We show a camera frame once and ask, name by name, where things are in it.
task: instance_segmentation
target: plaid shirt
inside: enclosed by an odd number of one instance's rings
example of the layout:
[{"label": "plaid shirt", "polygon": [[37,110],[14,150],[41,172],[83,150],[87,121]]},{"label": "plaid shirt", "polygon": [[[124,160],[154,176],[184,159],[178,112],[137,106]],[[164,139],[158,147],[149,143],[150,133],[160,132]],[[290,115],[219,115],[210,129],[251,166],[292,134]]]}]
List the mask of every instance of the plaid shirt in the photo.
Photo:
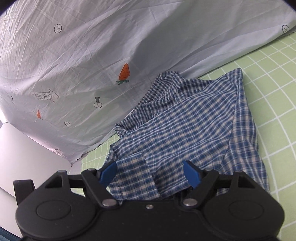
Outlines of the plaid shirt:
[{"label": "plaid shirt", "polygon": [[220,174],[244,171],[269,190],[242,79],[241,69],[216,80],[184,79],[171,71],[158,75],[116,125],[120,140],[105,162],[118,165],[111,194],[117,200],[169,197],[190,186],[183,160]]}]

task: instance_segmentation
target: crosshair symbol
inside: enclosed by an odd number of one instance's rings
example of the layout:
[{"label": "crosshair symbol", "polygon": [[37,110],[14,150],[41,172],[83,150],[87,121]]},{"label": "crosshair symbol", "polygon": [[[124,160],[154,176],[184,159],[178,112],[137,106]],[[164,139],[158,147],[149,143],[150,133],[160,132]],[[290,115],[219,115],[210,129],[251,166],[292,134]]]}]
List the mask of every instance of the crosshair symbol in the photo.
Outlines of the crosshair symbol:
[{"label": "crosshair symbol", "polygon": [[101,102],[94,103],[94,107],[101,108],[102,107],[102,103]]},{"label": "crosshair symbol", "polygon": [[289,28],[288,25],[283,25],[283,26],[281,27],[281,29],[283,30],[283,33],[286,33],[286,32],[288,32],[288,31],[290,30],[290,28]]},{"label": "crosshair symbol", "polygon": [[55,27],[54,27],[54,32],[56,34],[60,33],[62,31],[62,26],[58,23]]}]

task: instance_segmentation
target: circular cap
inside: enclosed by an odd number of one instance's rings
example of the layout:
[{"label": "circular cap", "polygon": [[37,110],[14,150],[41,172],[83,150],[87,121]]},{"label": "circular cap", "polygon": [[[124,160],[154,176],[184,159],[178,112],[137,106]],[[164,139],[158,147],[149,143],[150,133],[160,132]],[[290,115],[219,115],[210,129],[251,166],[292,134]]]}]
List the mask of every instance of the circular cap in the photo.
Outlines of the circular cap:
[{"label": "circular cap", "polygon": [[117,204],[117,201],[115,199],[105,199],[102,201],[102,204],[105,206],[105,207],[113,207]]},{"label": "circular cap", "polygon": [[187,207],[192,207],[197,204],[197,200],[195,200],[194,198],[187,198],[183,200],[183,204]]},{"label": "circular cap", "polygon": [[153,209],[154,206],[153,206],[152,204],[147,204],[147,205],[146,205],[146,208],[147,208],[147,209]]},{"label": "circular cap", "polygon": [[241,220],[253,220],[259,218],[263,213],[263,207],[253,201],[235,201],[228,207],[232,216]]},{"label": "circular cap", "polygon": [[45,220],[62,219],[67,216],[70,211],[70,205],[60,200],[52,200],[41,203],[36,209],[37,215]]}]

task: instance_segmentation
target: blue gripper pad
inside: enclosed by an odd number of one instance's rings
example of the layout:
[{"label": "blue gripper pad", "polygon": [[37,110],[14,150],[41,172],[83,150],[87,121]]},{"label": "blue gripper pad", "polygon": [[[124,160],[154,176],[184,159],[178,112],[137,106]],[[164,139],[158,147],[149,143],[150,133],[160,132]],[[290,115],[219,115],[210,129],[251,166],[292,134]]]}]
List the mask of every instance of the blue gripper pad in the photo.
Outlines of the blue gripper pad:
[{"label": "blue gripper pad", "polygon": [[187,178],[189,184],[193,188],[196,188],[201,182],[201,178],[198,171],[194,169],[190,164],[188,164],[187,161],[183,161],[183,164],[183,172],[185,177]]},{"label": "blue gripper pad", "polygon": [[98,171],[100,172],[99,183],[106,188],[116,176],[117,164],[116,162],[112,162],[110,165],[107,165],[107,167],[102,167]]}]

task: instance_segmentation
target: orange carrot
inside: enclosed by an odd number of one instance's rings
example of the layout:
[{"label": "orange carrot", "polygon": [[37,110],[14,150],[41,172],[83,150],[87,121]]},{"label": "orange carrot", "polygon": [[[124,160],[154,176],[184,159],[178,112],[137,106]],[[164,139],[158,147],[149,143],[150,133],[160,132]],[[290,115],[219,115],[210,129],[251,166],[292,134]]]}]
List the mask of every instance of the orange carrot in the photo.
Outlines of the orange carrot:
[{"label": "orange carrot", "polygon": [[125,64],[120,72],[118,79],[123,81],[123,80],[126,80],[130,75],[131,73],[129,72],[128,64]]},{"label": "orange carrot", "polygon": [[39,110],[37,111],[37,117],[38,117],[39,119],[41,119],[41,114],[40,114],[40,111],[39,111]]}]

